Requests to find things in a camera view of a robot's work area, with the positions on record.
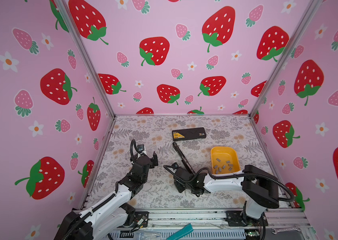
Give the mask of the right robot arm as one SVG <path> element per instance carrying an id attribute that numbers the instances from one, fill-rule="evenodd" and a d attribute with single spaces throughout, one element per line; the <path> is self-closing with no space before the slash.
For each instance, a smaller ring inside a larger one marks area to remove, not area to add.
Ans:
<path id="1" fill-rule="evenodd" d="M 174 176 L 179 193 L 189 190 L 199 197 L 214 192 L 244 192 L 249 196 L 244 206 L 245 216 L 255 220 L 258 220 L 265 210 L 280 207 L 278 179 L 252 165 L 246 165 L 242 171 L 219 176 L 211 174 L 208 168 L 191 174 L 176 163 L 164 166 L 164 169 Z"/>

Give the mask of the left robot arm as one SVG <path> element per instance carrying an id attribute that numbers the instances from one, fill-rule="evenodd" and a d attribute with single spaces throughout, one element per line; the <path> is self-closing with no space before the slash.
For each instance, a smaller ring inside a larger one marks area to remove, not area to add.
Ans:
<path id="1" fill-rule="evenodd" d="M 158 165 L 156 153 L 152 158 L 141 154 L 112 193 L 86 210 L 67 214 L 54 239 L 101 240 L 117 227 L 132 225 L 136 210 L 128 202 L 143 189 L 149 170 Z"/>

